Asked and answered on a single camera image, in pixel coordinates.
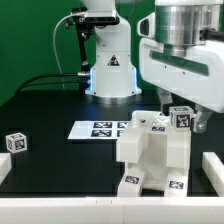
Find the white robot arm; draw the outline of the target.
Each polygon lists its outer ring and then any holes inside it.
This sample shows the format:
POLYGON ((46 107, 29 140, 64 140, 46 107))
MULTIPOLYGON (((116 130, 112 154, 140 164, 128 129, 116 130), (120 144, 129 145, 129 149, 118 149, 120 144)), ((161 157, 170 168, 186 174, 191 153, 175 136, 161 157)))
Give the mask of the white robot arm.
POLYGON ((154 0, 132 30, 118 0, 81 0, 96 32, 96 61, 86 93, 103 101, 139 94, 137 79, 156 86, 163 105, 173 94, 195 104, 193 130, 224 112, 224 0, 154 0))

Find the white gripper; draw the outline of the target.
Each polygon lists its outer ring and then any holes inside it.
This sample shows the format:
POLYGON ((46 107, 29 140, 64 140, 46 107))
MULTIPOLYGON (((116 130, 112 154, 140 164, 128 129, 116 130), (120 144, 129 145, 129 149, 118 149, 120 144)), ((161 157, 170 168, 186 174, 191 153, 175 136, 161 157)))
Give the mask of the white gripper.
MULTIPOLYGON (((224 43, 207 41, 186 50, 185 60, 206 65, 208 75, 178 68, 152 58, 152 52, 163 53, 164 45, 142 38, 139 45, 139 70, 144 81, 157 87, 161 112, 169 114, 172 94, 199 104, 217 113, 224 113, 224 43)), ((198 111, 193 119, 193 131, 203 133, 212 111, 198 111)))

